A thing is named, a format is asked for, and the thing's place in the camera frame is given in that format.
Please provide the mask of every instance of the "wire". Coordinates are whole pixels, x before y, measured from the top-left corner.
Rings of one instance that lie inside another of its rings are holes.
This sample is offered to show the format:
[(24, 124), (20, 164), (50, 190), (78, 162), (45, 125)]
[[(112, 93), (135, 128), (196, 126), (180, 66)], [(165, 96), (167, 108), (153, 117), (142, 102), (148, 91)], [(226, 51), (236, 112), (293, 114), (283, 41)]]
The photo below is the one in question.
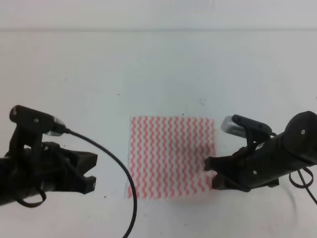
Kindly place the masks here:
[(292, 180), (291, 174), (289, 174), (288, 178), (289, 178), (289, 180), (291, 181), (291, 183), (292, 183), (295, 187), (297, 187), (297, 188), (305, 188), (306, 191), (308, 192), (308, 194), (310, 195), (310, 197), (312, 198), (312, 200), (313, 200), (313, 201), (315, 202), (315, 204), (317, 205), (317, 200), (316, 200), (316, 198), (313, 196), (312, 192), (311, 192), (311, 191), (309, 190), (309, 188), (308, 188), (310, 185), (313, 184), (313, 181), (314, 181), (313, 172), (310, 171), (308, 168), (303, 168), (303, 170), (304, 170), (305, 172), (307, 172), (310, 176), (312, 176), (312, 180), (311, 180), (308, 184), (306, 184), (306, 182), (305, 182), (305, 180), (304, 180), (304, 178), (303, 178), (303, 175), (302, 175), (302, 173), (301, 173), (300, 170), (297, 170), (297, 172), (298, 172), (299, 177), (301, 178), (301, 181), (302, 181), (303, 185), (300, 185), (300, 184), (295, 183), (295, 182)]
[(135, 223), (135, 220), (136, 220), (136, 216), (137, 216), (137, 207), (138, 207), (138, 202), (137, 202), (137, 192), (136, 192), (136, 189), (135, 189), (135, 185), (134, 185), (134, 182), (133, 182), (133, 179), (129, 173), (129, 171), (127, 170), (127, 168), (124, 166), (124, 164), (114, 155), (112, 154), (110, 151), (108, 151), (106, 148), (104, 148), (103, 146), (101, 146), (100, 144), (94, 142), (93, 140), (81, 135), (81, 134), (78, 134), (68, 128), (65, 129), (64, 133), (68, 133), (68, 134), (71, 134), (71, 135), (74, 135), (80, 139), (83, 139), (87, 142), (89, 142), (90, 144), (96, 146), (97, 148), (101, 149), (103, 152), (105, 152), (106, 154), (108, 154), (111, 158), (113, 158), (118, 164), (119, 166), (123, 169), (123, 171), (125, 172), (125, 174), (127, 175), (128, 177), (128, 180), (130, 182), (130, 185), (131, 185), (131, 190), (132, 190), (132, 196), (133, 196), (133, 212), (132, 212), (132, 219), (131, 219), (131, 222), (130, 222), (130, 225), (128, 227), (128, 230), (126, 231), (126, 233), (124, 234), (123, 238), (127, 238), (132, 229), (133, 229), (133, 226), (134, 226), (134, 223)]

